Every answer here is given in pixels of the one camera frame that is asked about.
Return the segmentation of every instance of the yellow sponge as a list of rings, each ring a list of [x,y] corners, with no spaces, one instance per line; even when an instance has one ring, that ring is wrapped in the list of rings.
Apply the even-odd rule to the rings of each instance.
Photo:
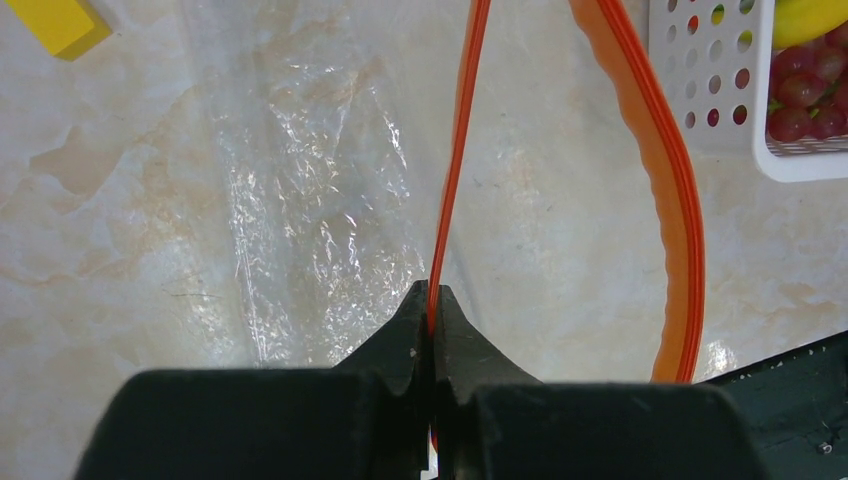
[[[74,60],[112,30],[86,0],[6,0],[50,55]]]

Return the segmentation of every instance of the yellow banana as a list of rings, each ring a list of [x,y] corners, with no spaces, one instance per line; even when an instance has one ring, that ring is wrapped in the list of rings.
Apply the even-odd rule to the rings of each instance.
[[[745,0],[742,0],[742,1],[743,1],[742,7],[744,8],[745,7],[745,3],[744,3]],[[713,10],[713,14],[712,14],[713,25],[718,25],[719,23],[721,23],[721,21],[723,19],[724,19],[724,5],[719,5],[715,8],[715,10]],[[747,30],[742,32],[742,35],[739,36],[739,42],[747,43],[748,45],[751,44],[753,39],[754,39],[754,36],[751,34],[750,31],[747,31]]]
[[[772,47],[816,39],[848,21],[848,0],[777,0]]]

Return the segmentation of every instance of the white plastic basket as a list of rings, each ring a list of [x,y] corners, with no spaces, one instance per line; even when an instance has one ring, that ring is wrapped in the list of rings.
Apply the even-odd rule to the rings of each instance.
[[[714,25],[719,5],[725,13]],[[796,143],[766,138],[774,0],[756,0],[748,13],[740,0],[651,0],[649,17],[651,62],[690,149],[753,157],[780,182],[848,177],[848,136]],[[689,28],[693,17],[697,28]],[[750,42],[741,40],[745,32]]]

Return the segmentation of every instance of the grape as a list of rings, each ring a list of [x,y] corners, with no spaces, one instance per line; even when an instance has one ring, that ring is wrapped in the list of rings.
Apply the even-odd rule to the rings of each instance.
[[[819,48],[827,45],[827,40],[825,40],[824,35],[822,35],[821,37],[816,37],[816,38],[810,40],[809,42],[804,43],[803,45],[810,47],[813,50],[818,50]]]
[[[745,87],[747,87],[748,83],[750,83],[750,82],[751,82],[751,72],[747,68],[743,68],[742,70],[739,70],[738,72],[736,72],[736,79],[735,79],[736,88],[738,88],[739,90],[742,90]]]
[[[848,22],[831,30],[824,36],[828,45],[834,47],[848,48]]]
[[[822,80],[836,81],[848,65],[848,54],[839,47],[822,47],[816,50],[812,72]]]
[[[848,83],[843,83],[833,93],[833,104],[843,112],[848,112]]]
[[[819,140],[841,135],[848,121],[845,113],[831,105],[823,105],[818,110],[812,121],[810,135]]]
[[[767,128],[778,142],[794,142],[810,133],[813,121],[803,108],[781,108],[769,116]]]
[[[718,125],[718,110],[716,110],[715,108],[710,110],[710,112],[707,114],[707,125],[711,127],[715,127],[716,125]]]
[[[771,61],[771,79],[779,82],[795,73],[812,70],[815,64],[813,49],[807,47],[789,47],[777,54]]]
[[[733,122],[736,125],[742,125],[748,119],[748,109],[744,105],[739,105],[733,110]]]
[[[769,79],[769,100],[777,97],[777,87],[780,86],[780,81],[776,78]]]
[[[787,107],[809,107],[827,90],[827,83],[812,73],[796,73],[777,88],[777,100]]]

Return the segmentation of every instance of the transparent plastic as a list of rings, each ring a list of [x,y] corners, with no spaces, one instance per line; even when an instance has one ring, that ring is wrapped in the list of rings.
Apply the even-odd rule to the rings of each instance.
[[[427,277],[467,15],[184,4],[260,364],[338,362]],[[691,267],[666,263],[672,177],[651,184],[618,98],[568,2],[492,5],[442,283],[545,380],[650,378],[667,269]]]

